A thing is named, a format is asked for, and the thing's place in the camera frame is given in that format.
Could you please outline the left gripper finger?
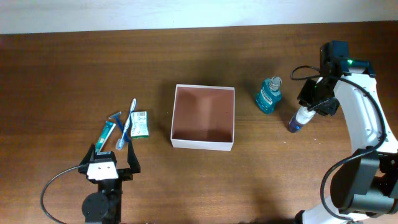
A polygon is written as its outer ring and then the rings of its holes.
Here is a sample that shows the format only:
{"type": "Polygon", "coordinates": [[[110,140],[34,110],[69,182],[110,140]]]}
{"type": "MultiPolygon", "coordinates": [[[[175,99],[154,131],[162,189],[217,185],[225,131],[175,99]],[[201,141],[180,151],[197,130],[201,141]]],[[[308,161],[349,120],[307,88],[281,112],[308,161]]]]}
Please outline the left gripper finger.
{"type": "Polygon", "coordinates": [[[80,165],[84,165],[84,164],[89,163],[94,152],[95,152],[95,145],[91,144],[88,152],[86,153],[86,155],[81,160],[80,165]]]}
{"type": "Polygon", "coordinates": [[[134,147],[132,145],[132,141],[128,142],[128,151],[127,151],[127,163],[130,166],[131,172],[140,172],[141,165],[136,157],[134,152],[134,147]]]}

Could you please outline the blue white toothbrush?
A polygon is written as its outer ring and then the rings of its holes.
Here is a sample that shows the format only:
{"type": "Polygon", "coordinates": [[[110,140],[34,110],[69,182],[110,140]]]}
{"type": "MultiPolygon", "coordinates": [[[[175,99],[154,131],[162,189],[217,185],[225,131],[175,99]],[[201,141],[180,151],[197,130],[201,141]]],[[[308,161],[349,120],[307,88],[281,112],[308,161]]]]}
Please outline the blue white toothbrush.
{"type": "MultiPolygon", "coordinates": [[[[136,107],[136,103],[137,103],[137,100],[134,98],[132,100],[132,103],[131,103],[131,106],[130,106],[129,115],[127,117],[126,122],[124,123],[124,130],[125,131],[128,131],[128,129],[129,129],[129,126],[130,126],[130,123],[131,123],[131,113],[134,111],[134,109],[136,107]]],[[[125,142],[127,142],[127,141],[125,141],[123,139],[123,134],[122,134],[122,136],[118,139],[115,148],[117,150],[121,150],[123,148],[125,142]]]]}

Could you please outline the white spray bottle blue base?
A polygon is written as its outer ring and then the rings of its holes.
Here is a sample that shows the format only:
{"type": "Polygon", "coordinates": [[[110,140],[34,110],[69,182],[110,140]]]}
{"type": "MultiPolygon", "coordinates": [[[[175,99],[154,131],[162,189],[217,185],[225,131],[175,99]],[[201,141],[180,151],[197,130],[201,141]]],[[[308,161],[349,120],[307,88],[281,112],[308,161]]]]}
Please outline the white spray bottle blue base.
{"type": "Polygon", "coordinates": [[[314,110],[309,110],[305,106],[301,106],[298,111],[293,115],[288,124],[288,130],[291,133],[300,131],[314,116],[314,110]]]}

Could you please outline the green white soap packet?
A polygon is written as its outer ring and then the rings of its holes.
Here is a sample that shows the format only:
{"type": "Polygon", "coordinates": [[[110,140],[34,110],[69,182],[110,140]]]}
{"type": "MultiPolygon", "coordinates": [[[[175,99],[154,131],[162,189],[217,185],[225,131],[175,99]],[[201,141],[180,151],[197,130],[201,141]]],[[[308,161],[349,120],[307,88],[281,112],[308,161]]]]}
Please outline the green white soap packet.
{"type": "Polygon", "coordinates": [[[146,111],[138,111],[131,113],[131,138],[148,138],[148,114],[146,111]]]}

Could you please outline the blue disposable razor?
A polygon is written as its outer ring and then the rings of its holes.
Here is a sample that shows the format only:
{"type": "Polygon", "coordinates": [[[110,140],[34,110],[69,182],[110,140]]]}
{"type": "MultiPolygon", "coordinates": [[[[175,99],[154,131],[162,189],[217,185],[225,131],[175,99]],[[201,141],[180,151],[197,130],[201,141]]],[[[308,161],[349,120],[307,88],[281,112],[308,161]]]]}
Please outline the blue disposable razor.
{"type": "Polygon", "coordinates": [[[124,130],[124,125],[122,124],[121,120],[119,119],[119,116],[121,115],[121,112],[117,112],[115,114],[112,114],[111,116],[109,116],[109,119],[115,119],[116,120],[116,124],[119,127],[120,131],[123,134],[123,139],[127,142],[130,141],[129,137],[127,136],[127,131],[124,130]]]}

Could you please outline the teal mouthwash bottle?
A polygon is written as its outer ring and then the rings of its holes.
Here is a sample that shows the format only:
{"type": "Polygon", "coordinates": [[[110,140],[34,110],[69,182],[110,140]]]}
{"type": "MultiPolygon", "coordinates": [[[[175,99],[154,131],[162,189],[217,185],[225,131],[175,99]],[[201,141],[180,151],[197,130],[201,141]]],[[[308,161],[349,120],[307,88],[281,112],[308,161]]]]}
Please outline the teal mouthwash bottle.
{"type": "Polygon", "coordinates": [[[282,99],[280,77],[267,78],[262,82],[261,90],[256,95],[256,104],[265,114],[273,113],[276,104],[282,99]]]}

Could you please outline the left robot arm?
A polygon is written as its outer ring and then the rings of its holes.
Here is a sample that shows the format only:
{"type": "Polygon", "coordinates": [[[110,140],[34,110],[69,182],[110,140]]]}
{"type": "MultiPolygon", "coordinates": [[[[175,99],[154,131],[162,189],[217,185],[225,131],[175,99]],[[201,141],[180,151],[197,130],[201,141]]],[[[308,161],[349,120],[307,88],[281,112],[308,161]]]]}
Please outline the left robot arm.
{"type": "Polygon", "coordinates": [[[128,168],[118,169],[113,151],[96,152],[95,145],[90,146],[80,162],[78,172],[84,174],[92,184],[96,184],[98,189],[89,194],[82,203],[85,223],[121,223],[123,182],[132,181],[133,175],[141,171],[131,141],[128,142],[127,163],[128,168]]]}

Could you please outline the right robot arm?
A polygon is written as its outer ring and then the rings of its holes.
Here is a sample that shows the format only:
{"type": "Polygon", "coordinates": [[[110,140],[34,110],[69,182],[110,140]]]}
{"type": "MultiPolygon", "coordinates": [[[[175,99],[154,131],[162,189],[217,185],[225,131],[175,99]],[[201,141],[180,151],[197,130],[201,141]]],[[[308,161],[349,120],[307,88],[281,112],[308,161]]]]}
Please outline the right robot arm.
{"type": "Polygon", "coordinates": [[[315,114],[343,110],[351,155],[322,178],[321,203],[296,214],[295,223],[361,223],[397,213],[397,139],[380,104],[370,61],[349,56],[347,42],[332,40],[320,49],[318,75],[305,77],[301,107],[289,121],[296,133],[315,114]]]}

